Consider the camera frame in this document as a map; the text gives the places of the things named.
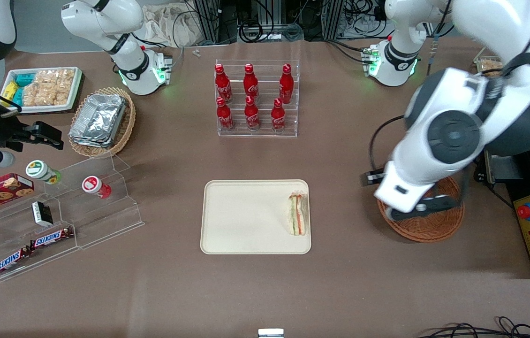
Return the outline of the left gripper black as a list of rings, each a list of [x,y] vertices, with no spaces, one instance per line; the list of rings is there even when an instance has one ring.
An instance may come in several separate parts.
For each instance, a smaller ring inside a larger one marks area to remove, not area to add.
[[[386,176],[383,170],[373,170],[361,174],[361,186],[369,186],[375,184],[381,184],[384,177]]]

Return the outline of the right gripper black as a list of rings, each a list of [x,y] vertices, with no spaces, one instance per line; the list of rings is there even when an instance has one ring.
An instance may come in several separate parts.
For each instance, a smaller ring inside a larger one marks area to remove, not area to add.
[[[7,148],[15,152],[23,151],[23,144],[44,144],[63,150],[61,130],[37,121],[32,125],[32,133],[27,130],[28,125],[20,122],[17,117],[0,117],[0,148]]]

